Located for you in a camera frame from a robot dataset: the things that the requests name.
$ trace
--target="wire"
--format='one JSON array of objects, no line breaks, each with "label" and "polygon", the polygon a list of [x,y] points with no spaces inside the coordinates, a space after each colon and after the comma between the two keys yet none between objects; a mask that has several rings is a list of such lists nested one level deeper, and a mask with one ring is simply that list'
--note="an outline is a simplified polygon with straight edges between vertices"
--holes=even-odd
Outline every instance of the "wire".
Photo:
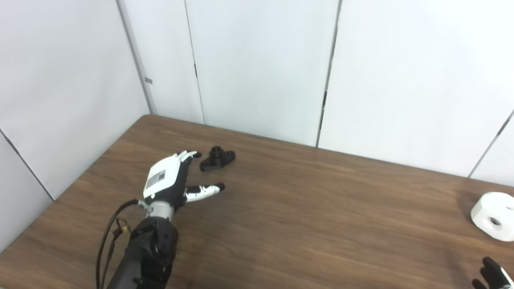
[{"label": "wire", "polygon": [[113,225],[116,217],[119,215],[119,213],[121,211],[123,211],[124,209],[126,209],[127,207],[129,207],[131,205],[137,205],[138,202],[139,201],[135,198],[135,199],[130,200],[128,202],[125,202],[123,205],[121,205],[116,210],[116,212],[114,212],[113,216],[109,220],[109,223],[107,224],[107,227],[105,228],[105,232],[103,233],[102,240],[100,241],[100,249],[98,250],[97,262],[96,262],[96,285],[97,285],[97,289],[103,289],[103,285],[104,285],[103,281],[100,282],[100,261],[102,259],[103,247],[105,246],[105,241],[107,240],[107,235],[109,234],[111,226]]}]

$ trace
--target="robotic arm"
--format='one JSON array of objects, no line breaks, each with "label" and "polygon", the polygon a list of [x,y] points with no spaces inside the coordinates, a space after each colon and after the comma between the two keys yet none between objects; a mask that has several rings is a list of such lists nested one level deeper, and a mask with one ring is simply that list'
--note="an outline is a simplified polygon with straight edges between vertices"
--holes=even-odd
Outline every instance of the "robotic arm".
[{"label": "robotic arm", "polygon": [[[131,203],[137,203],[146,210],[146,219],[132,230],[123,259],[108,289],[164,289],[166,287],[178,242],[178,231],[171,223],[174,213],[187,202],[202,200],[225,188],[223,183],[186,187],[189,165],[193,158],[198,157],[201,157],[198,152],[183,151],[159,161],[150,168],[143,191],[144,201],[133,200]],[[111,219],[108,228],[117,213]],[[102,239],[99,259],[105,237],[106,234]],[[112,254],[113,249],[112,245],[109,254]],[[99,262],[97,262],[97,288],[101,289],[103,280],[99,278],[99,271]]]}]

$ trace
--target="black mechanical part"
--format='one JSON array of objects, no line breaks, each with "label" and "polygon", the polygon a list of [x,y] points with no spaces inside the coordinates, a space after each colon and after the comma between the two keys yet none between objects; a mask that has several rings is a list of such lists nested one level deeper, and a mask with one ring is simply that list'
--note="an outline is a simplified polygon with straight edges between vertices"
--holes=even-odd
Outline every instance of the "black mechanical part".
[{"label": "black mechanical part", "polygon": [[176,255],[178,231],[166,219],[144,219],[131,234],[107,289],[164,289]]},{"label": "black mechanical part", "polygon": [[[482,259],[482,264],[484,266],[480,269],[480,274],[484,277],[489,289],[512,288],[514,284],[511,283],[510,277],[495,260],[485,257]],[[473,279],[471,284],[475,289],[487,289],[478,279]]]},{"label": "black mechanical part", "polygon": [[234,151],[224,151],[221,147],[214,146],[209,152],[209,157],[200,162],[200,170],[203,172],[219,170],[234,160]]}]

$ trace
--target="white robotic hand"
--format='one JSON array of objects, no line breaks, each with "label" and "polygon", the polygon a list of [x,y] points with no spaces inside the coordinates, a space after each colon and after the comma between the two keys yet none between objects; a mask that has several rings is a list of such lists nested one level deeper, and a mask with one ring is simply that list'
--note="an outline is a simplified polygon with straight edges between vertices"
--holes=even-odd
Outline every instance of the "white robotic hand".
[{"label": "white robotic hand", "polygon": [[209,186],[186,188],[189,164],[201,154],[183,151],[160,160],[150,168],[143,196],[148,205],[156,201],[170,204],[174,211],[186,202],[193,202],[210,197],[225,188],[223,183]]}]

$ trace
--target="black cable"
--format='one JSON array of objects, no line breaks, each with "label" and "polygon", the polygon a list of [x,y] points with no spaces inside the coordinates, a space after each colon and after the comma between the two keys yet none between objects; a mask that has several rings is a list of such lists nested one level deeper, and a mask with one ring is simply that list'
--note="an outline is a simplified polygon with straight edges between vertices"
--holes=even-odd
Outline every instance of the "black cable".
[{"label": "black cable", "polygon": [[121,205],[116,212],[114,212],[113,216],[109,220],[109,223],[107,224],[107,227],[105,228],[105,232],[103,233],[102,240],[100,241],[100,249],[98,250],[98,256],[97,256],[97,262],[96,262],[96,284],[97,289],[103,289],[103,283],[100,283],[100,261],[102,259],[102,252],[103,252],[103,246],[105,245],[105,241],[107,240],[107,235],[109,234],[109,231],[111,229],[111,226],[114,223],[114,220],[119,215],[121,211],[123,211],[125,208],[131,206],[131,205],[137,205],[138,200],[135,198],[133,200],[130,200],[123,205]]},{"label": "black cable", "polygon": [[111,259],[113,257],[114,252],[114,246],[116,243],[116,240],[118,239],[120,235],[114,236],[111,241],[111,246],[109,247],[109,251],[107,253],[107,258],[105,259],[105,266],[103,267],[103,274],[102,274],[102,282],[100,283],[100,286],[103,287],[105,284],[105,276],[107,276],[107,269],[109,268],[109,263],[111,262]]}]

